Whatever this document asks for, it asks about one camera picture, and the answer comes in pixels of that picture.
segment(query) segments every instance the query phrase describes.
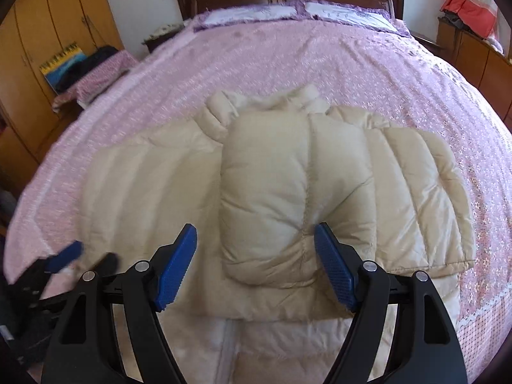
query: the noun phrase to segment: bed sheet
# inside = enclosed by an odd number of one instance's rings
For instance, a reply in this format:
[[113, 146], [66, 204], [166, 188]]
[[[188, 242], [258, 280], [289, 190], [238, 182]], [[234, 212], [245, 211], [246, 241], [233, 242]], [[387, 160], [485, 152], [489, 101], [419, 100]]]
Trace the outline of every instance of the bed sheet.
[[[193, 115], [219, 88], [268, 95], [313, 83], [331, 103], [441, 135], [465, 176], [477, 237], [460, 276], [459, 339], [470, 382], [512, 325], [512, 136], [452, 66], [414, 39], [314, 20], [188, 26], [99, 96], [52, 147], [24, 191], [6, 244], [13, 281], [78, 237], [81, 183], [98, 149]], [[68, 287], [67, 269], [47, 295]]]

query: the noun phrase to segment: pillowcase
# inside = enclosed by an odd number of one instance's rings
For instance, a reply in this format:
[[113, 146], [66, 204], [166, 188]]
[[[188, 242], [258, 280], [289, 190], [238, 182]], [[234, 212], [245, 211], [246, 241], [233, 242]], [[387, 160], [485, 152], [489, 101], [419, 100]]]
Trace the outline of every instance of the pillowcase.
[[199, 15], [195, 30], [229, 26], [239, 23], [254, 23], [272, 20], [298, 20], [295, 4], [246, 5], [242, 7], [219, 8]]
[[363, 8], [328, 1], [302, 0], [302, 2], [305, 16], [312, 19], [411, 37], [409, 30], [399, 25], [395, 19], [391, 19], [389, 13], [383, 9]]

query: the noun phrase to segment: blue gripper pad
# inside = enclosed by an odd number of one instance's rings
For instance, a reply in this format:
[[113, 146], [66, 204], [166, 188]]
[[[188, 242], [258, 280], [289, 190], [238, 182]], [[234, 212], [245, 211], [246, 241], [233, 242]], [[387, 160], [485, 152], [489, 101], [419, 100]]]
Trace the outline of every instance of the blue gripper pad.
[[44, 269], [52, 274], [58, 273], [71, 261], [80, 257], [83, 249], [83, 244], [80, 241], [72, 242], [60, 253], [48, 258]]
[[334, 239], [320, 224], [315, 228], [314, 239], [316, 252], [322, 261], [338, 302], [345, 305], [351, 312], [355, 312], [357, 299], [354, 294], [354, 277], [336, 249]]
[[158, 282], [158, 294], [155, 299], [155, 306], [158, 312], [174, 302], [176, 294], [185, 277], [187, 268], [194, 256], [197, 247], [197, 231], [193, 225], [187, 224], [185, 232], [178, 236], [180, 242], [175, 244], [176, 250], [172, 254], [167, 266], [163, 270]]

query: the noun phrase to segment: silver screw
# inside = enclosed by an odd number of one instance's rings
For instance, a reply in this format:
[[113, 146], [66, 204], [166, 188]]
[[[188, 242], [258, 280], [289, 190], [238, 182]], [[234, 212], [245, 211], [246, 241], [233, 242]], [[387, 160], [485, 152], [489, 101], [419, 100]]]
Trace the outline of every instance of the silver screw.
[[377, 271], [377, 264], [375, 264], [373, 261], [365, 261], [363, 263], [363, 268], [366, 270], [366, 271]]
[[94, 271], [86, 271], [82, 278], [84, 282], [90, 282], [94, 278]]
[[149, 268], [149, 263], [147, 261], [139, 261], [135, 264], [135, 270], [137, 271], [146, 271]]
[[418, 271], [416, 273], [416, 278], [421, 282], [426, 282], [428, 280], [428, 274], [424, 271]]

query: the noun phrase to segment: beige puffer jacket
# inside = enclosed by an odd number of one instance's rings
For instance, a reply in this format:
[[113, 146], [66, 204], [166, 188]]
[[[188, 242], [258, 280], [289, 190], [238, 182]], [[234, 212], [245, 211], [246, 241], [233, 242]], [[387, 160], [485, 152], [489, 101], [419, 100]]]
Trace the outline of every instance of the beige puffer jacket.
[[[472, 267], [475, 240], [449, 147], [329, 106], [311, 85], [267, 98], [217, 92], [194, 120], [100, 151], [81, 204], [82, 263], [112, 250], [126, 269], [192, 223], [196, 255], [161, 315], [185, 378], [322, 382], [350, 324], [314, 251], [322, 221], [363, 260], [428, 272], [457, 318], [457, 273]], [[391, 343], [388, 314], [374, 374]]]

